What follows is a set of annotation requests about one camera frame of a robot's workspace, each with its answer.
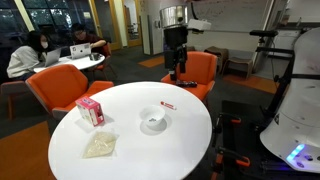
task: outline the laptop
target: laptop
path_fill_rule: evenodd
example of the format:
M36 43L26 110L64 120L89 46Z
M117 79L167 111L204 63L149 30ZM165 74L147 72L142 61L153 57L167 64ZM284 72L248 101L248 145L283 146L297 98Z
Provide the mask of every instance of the laptop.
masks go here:
M91 54L90 43L70 46L71 59L79 59Z
M60 58L61 48L55 49L47 53L46 61L34 66L34 68L49 67L58 64Z

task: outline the door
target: door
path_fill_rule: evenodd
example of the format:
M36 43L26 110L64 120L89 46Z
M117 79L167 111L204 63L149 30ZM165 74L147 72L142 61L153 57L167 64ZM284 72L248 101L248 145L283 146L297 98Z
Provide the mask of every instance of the door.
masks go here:
M138 16L138 0L122 0L123 13L125 18L125 27L128 46L140 46L141 42L141 28Z
M120 34L115 17L114 0L90 0L98 36L110 42L112 50L120 49Z

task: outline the woman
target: woman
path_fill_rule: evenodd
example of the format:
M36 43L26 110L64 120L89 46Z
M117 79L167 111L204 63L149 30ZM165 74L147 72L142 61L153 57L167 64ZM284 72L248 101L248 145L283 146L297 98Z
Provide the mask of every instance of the woman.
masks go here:
M8 77L14 81L25 81L35 72L33 67L43 58L42 53L47 52L47 37L37 31L30 31L27 37L27 45L21 46L11 54L7 68Z
M102 46L104 46L107 42L99 36L87 33L84 25L75 23L72 25L71 31L74 35L75 44L90 43L92 52L104 54Z

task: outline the white round table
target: white round table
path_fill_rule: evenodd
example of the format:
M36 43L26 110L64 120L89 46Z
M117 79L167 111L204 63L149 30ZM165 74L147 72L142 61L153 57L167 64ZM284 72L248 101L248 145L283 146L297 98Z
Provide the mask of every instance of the white round table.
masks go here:
M101 104L106 123L93 127L77 107L59 123L49 145L49 164L62 179L182 179L204 156L212 134L209 112L190 92L165 83L136 82L91 97ZM172 104L176 110L161 106ZM151 130L139 112L148 105L165 109L165 121ZM82 158L96 132L118 135L111 156Z
M59 63L55 64L54 66L61 65L61 64L72 64L76 66L79 70L87 69L93 66L100 64L104 61L105 57L101 54L101 57L97 61L90 60L89 56L79 58L79 59L69 59L68 57L61 57L59 58ZM41 68L34 68L34 72L38 73L46 68L49 67L41 67Z

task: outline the bowl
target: bowl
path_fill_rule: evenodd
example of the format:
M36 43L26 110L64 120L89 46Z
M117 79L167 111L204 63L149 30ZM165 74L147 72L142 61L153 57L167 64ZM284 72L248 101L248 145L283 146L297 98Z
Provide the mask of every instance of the bowl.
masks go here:
M165 116L165 110L157 105L150 105L142 109L140 118L149 127L157 126Z

